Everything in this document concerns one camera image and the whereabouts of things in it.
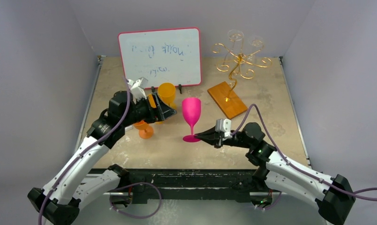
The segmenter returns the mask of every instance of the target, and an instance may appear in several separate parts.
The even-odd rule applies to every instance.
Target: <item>wooden tabletop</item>
[[[183,93],[177,90],[175,104],[177,115],[163,124],[151,124],[154,135],[150,139],[141,139],[139,131],[127,131],[114,147],[95,165],[95,168],[107,168],[119,164],[124,168],[151,169],[250,169],[255,168],[245,157],[247,149],[223,146],[215,149],[204,142],[187,143],[183,136],[190,133],[190,127],[181,113],[181,102],[187,97],[197,97],[202,101],[202,114],[195,125],[194,132],[202,132],[215,125],[217,119],[225,118],[220,108],[210,97],[207,89],[228,80],[228,74],[216,69],[220,58],[202,59],[202,83],[199,86],[183,87]],[[258,105],[271,136],[288,157],[307,165],[304,148],[290,102],[288,90],[278,58],[272,58],[269,68],[255,68],[255,77],[250,80],[238,78],[234,89],[242,101],[249,106]],[[124,76],[120,57],[106,57],[100,71],[93,99],[89,107],[83,135],[90,125],[108,108],[109,100],[119,90],[126,90],[122,80]],[[244,113],[232,119],[231,129],[235,129],[244,117]],[[260,124],[253,108],[246,122]]]

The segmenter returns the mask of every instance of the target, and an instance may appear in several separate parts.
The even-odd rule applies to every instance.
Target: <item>metal frame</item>
[[[102,55],[98,59],[98,65],[97,65],[97,70],[96,70],[96,75],[95,75],[95,81],[93,82],[92,89],[90,91],[90,96],[89,96],[89,100],[88,100],[88,103],[87,103],[87,106],[86,106],[85,114],[83,115],[81,128],[79,129],[78,139],[77,139],[77,142],[75,144],[75,148],[73,149],[72,154],[75,153],[75,151],[78,149],[78,147],[79,147],[79,145],[81,143],[83,128],[85,127],[86,119],[88,117],[89,108],[90,108],[90,105],[92,104],[92,99],[93,99],[93,95],[95,93],[95,89],[96,89],[96,85],[97,85],[97,80],[99,79],[100,70],[101,70],[101,68],[103,66],[103,62],[104,62],[104,58],[105,57],[106,56]]]
[[[296,110],[295,110],[295,104],[293,103],[293,99],[292,99],[292,96],[290,94],[288,82],[286,81],[285,71],[283,70],[282,57],[279,57],[278,59],[279,59],[279,65],[281,66],[281,70],[282,70],[282,74],[283,74],[283,79],[285,79],[286,89],[288,90],[290,104],[292,105],[292,108],[293,108],[293,114],[295,115],[295,120],[296,120],[297,128],[299,130],[301,143],[302,143],[303,148],[304,148],[305,158],[307,159],[308,167],[312,169],[311,162],[310,162],[310,157],[308,156],[307,148],[305,147],[305,143],[304,143],[304,139],[303,139],[303,134],[301,132],[299,120],[297,119],[297,114],[296,114]]]

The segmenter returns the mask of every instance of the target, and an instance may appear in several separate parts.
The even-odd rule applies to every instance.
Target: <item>whiteboard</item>
[[[122,32],[118,35],[125,77],[148,80],[145,88],[162,83],[193,86],[201,83],[198,28]]]

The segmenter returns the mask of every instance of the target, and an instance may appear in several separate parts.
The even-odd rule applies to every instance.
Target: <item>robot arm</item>
[[[341,175],[331,177],[314,171],[282,155],[263,140],[265,134],[257,123],[247,123],[242,131],[235,134],[231,132],[230,125],[230,120],[219,119],[215,127],[196,134],[195,137],[215,148],[228,145],[249,149],[245,156],[253,165],[258,166],[253,175],[255,179],[264,181],[269,189],[285,192],[308,203],[334,225],[344,224],[355,198],[336,191],[322,181],[332,182],[334,186],[352,193],[346,178]],[[303,174],[291,165],[320,179]]]
[[[145,78],[135,82],[129,80],[130,93],[119,91],[114,94],[109,102],[109,108],[105,109],[99,119],[93,122],[78,150],[60,172],[43,188],[31,189],[28,198],[38,212],[45,197],[51,192],[49,200],[45,202],[43,212],[43,215],[50,222],[55,225],[71,224],[78,216],[79,210],[92,200],[107,191],[127,185],[128,181],[125,178],[128,172],[117,165],[111,166],[91,182],[80,185],[95,163],[125,135],[126,127],[142,120],[146,123],[164,121],[177,113],[176,110],[167,106],[156,93],[151,95],[155,105],[151,104],[143,90],[146,83]],[[128,94],[131,95],[128,113],[122,124],[112,134],[109,134],[121,120],[126,108]],[[84,151],[107,134],[109,136],[103,142],[94,145],[88,151]],[[61,175],[64,176],[59,181],[57,188],[53,188]]]

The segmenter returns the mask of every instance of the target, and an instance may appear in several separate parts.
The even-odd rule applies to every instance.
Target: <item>white wall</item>
[[[0,0],[0,224],[35,224],[27,193],[71,156],[96,57],[67,0]]]
[[[377,187],[377,0],[317,0],[284,69],[314,168]],[[377,202],[357,200],[346,224],[377,225]]]
[[[70,0],[96,54],[119,56],[123,31],[198,27],[202,53],[227,43],[227,32],[256,33],[266,42],[266,56],[288,49],[314,0]]]

